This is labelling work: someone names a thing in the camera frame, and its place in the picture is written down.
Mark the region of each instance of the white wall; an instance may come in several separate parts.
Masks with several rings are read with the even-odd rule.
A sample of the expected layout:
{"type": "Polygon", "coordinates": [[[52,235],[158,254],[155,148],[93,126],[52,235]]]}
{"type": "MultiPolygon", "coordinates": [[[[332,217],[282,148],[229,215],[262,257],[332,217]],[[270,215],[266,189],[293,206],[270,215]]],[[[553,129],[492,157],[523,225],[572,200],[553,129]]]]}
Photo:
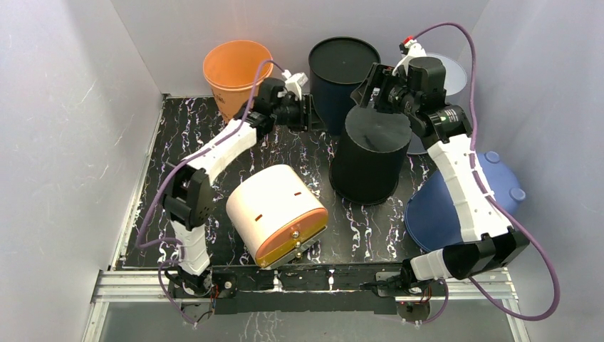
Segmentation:
{"type": "MultiPolygon", "coordinates": [[[[604,336],[604,3],[490,1],[474,28],[479,149],[498,151],[528,192],[517,217],[551,255],[562,301],[532,341],[604,336]]],[[[460,60],[469,67],[469,52],[460,60]]],[[[511,264],[524,314],[552,286],[528,248],[511,264]]]]}
{"type": "Polygon", "coordinates": [[[0,341],[78,341],[160,112],[110,0],[0,3],[0,341]]]}
{"type": "MultiPolygon", "coordinates": [[[[308,73],[308,53],[333,36],[361,38],[382,62],[400,60],[405,37],[440,21],[476,24],[488,0],[112,0],[163,93],[210,95],[202,62],[221,43],[249,39],[265,45],[292,72],[308,73]]],[[[463,36],[439,30],[422,42],[456,58],[463,36]]]]}

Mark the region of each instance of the orange bucket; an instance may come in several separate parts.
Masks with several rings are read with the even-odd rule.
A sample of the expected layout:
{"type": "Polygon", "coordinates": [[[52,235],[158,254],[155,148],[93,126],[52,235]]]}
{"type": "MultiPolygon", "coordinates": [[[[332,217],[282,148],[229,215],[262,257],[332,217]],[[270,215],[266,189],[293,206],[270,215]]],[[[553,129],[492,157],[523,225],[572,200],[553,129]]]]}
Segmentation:
{"type": "MultiPolygon", "coordinates": [[[[230,41],[214,48],[204,59],[204,77],[210,84],[224,121],[231,120],[248,100],[256,70],[262,61],[272,59],[267,48],[255,41],[230,41]]],[[[258,83],[273,72],[267,63],[258,83]]]]}

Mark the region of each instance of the blue barrel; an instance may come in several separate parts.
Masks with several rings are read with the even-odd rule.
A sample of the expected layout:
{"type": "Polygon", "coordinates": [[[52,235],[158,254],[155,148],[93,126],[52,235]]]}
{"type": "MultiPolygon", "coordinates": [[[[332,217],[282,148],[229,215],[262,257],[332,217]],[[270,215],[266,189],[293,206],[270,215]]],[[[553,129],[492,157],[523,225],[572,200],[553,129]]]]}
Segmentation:
{"type": "Polygon", "coordinates": [[[367,77],[380,54],[368,43],[351,37],[321,41],[308,55],[311,95],[327,132],[340,135],[348,111],[355,105],[350,94],[367,77]]]}
{"type": "MultiPolygon", "coordinates": [[[[478,160],[495,200],[513,214],[526,193],[515,174],[495,152],[478,153],[478,160]]],[[[436,171],[417,191],[405,208],[405,226],[415,242],[426,252],[461,244],[462,233],[457,211],[440,171],[436,171]]]]}

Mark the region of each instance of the marble table top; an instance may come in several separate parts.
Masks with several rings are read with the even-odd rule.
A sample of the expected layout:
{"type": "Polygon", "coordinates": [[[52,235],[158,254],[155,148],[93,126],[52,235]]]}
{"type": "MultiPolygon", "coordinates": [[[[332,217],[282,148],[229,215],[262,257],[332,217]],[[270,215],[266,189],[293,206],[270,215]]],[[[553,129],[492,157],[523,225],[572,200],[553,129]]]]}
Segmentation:
{"type": "MultiPolygon", "coordinates": [[[[166,163],[177,164],[224,127],[213,98],[168,98],[160,120],[137,217],[127,249],[118,262],[119,269],[157,268],[166,258],[177,257],[175,246],[171,244],[145,251],[135,249],[138,227],[160,181],[168,173],[166,163]]],[[[226,200],[241,182],[265,167],[277,164],[292,166],[329,211],[327,231],[296,263],[396,263],[419,255],[420,248],[406,234],[403,214],[411,195],[436,170],[433,161],[428,156],[407,157],[394,195],[383,204],[364,207],[342,199],[331,188],[328,170],[337,145],[338,137],[327,133],[292,133],[287,128],[277,128],[230,164],[214,183],[217,208],[206,224],[212,265],[255,265],[227,217],[226,200]]],[[[147,241],[173,236],[165,213],[156,210],[147,241]]]]}

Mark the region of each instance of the black bucket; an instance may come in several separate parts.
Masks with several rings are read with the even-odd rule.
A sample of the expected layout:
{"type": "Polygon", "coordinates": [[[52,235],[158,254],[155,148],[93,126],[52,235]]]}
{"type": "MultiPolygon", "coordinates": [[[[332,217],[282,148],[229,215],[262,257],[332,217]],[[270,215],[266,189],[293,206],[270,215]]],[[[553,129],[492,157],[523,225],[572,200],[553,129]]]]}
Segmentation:
{"type": "Polygon", "coordinates": [[[380,204],[398,186],[411,141],[409,119],[355,106],[348,114],[329,167],[331,187],[357,204],[380,204]]]}
{"type": "Polygon", "coordinates": [[[308,55],[311,94],[327,131],[340,135],[348,111],[355,105],[350,94],[365,80],[380,54],[370,44],[351,37],[321,41],[308,55]]]}

